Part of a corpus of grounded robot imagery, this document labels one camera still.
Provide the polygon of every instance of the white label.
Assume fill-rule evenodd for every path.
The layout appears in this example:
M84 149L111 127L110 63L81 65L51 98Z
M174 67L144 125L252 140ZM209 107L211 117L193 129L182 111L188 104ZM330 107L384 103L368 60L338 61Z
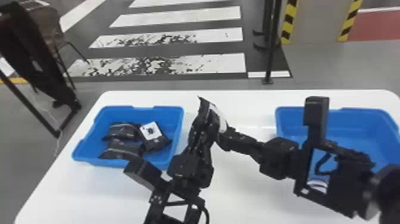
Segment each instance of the white label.
M210 110L215 112L220 117L220 129L218 131L220 133L226 132L228 129L228 123L226 122L224 114L212 103L210 103Z
M6 61L5 58L0 58L0 70L8 77L12 75L15 71L11 65Z
M147 125L142 125L142 127L140 127L140 131L142 132L146 140L152 140L163 135L157 123L155 122L148 123Z

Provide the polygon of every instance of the white cable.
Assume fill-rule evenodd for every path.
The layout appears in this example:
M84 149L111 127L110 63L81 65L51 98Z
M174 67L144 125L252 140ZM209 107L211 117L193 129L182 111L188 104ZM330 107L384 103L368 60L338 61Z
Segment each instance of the white cable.
M33 93L33 99L32 99L32 101L33 101L33 104L35 105L36 108L38 108L38 109L40 109L40 110L42 110L42 111L48 113L48 114L49 114L49 117L54 121L54 125L55 125L56 127L59 127L57 119L50 113L50 111L44 109L43 107L41 107L41 106L39 105L38 101L36 100L36 93ZM60 140L61 140L62 137L63 137L63 132L62 132L62 130L60 130L60 135L59 135L59 137L58 137L58 139L57 139L57 142L56 142L56 148L54 149L54 154L53 154L54 157L57 157L57 156L58 156L58 152L59 152L59 150L60 150Z
M400 7L378 7L378 8L362 8L358 13L376 13L376 12L391 12L399 11Z

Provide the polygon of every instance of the crosswalk stripes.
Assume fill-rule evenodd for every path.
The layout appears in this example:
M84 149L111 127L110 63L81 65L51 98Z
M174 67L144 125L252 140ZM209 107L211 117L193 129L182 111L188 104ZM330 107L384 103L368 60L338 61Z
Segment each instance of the crosswalk stripes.
M201 21L239 20L240 7L203 8L200 10L166 11L120 15L110 27L149 26Z
M156 46L174 43L216 43L243 41L241 27L187 30L159 33L134 33L124 35L103 35L89 48L118 48L125 46Z
M105 1L106 0L86 0L71 11L67 12L60 18L62 31L65 33Z
M187 55L182 57L96 58L88 65L79 59L70 68L79 76L152 74L209 74L246 72L245 54Z
M203 2L221 2L229 0L135 0L129 5L129 8L141 8L141 7L154 7L164 5L180 5L190 3L203 3Z
M200 2L217 2L217 0L135 0L129 7L140 8ZM240 21L241 19L240 6L122 14L110 24L110 29L119 27L119 33L100 35L89 46L90 49L104 51L103 55L106 57L89 59L90 65L82 60L76 60L68 71L71 76L76 77L246 73L245 54L240 52L241 50L234 54L204 54L204 52L196 54L196 52L189 51L185 52L185 55L179 54L179 56L171 57L168 55L174 55L173 48L171 52L165 52L165 49L158 51L159 46L171 44L176 44L177 48L178 44L184 43L203 44L204 49L208 49L208 43L241 43L243 42L242 27L207 29L209 21ZM205 29L180 31L179 27L185 27L187 23L204 23ZM153 33L123 33L122 30L124 27L157 27L163 24L175 24L174 30ZM151 55L160 53L154 57L134 57L132 55L132 57L113 58L112 54L107 54L106 51L110 48L125 49L136 46L149 47ZM265 74L265 72L248 73L248 77L258 77L261 74ZM290 77L288 72L278 72L272 75L272 77Z

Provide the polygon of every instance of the chair leg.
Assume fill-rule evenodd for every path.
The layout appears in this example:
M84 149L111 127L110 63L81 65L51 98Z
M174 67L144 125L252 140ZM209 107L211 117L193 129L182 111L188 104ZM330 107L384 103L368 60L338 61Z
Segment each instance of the chair leg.
M85 56L83 56L83 54L71 43L71 42L67 42L68 45L70 45L72 48L74 48L74 50L82 57L82 59L87 63L90 64L90 62L88 61L88 59L86 59Z
M62 69L64 69L65 73L67 74L67 78L68 78L68 80L70 81L72 88L73 88L74 90L76 90L75 84L74 84L74 82L72 81L71 76L70 76L70 73L68 72L68 69L67 69L67 67L66 67L65 64L64 64L63 58L61 58L61 55L60 55L60 52L58 51L58 48L55 48L55 53L57 54L57 57L58 57L58 60L56 60L56 61L62 66Z

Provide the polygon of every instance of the red floor marking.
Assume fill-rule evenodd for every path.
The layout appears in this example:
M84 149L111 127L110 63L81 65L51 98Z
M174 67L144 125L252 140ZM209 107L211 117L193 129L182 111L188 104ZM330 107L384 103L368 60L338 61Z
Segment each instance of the red floor marking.
M359 13L349 41L400 39L400 11Z

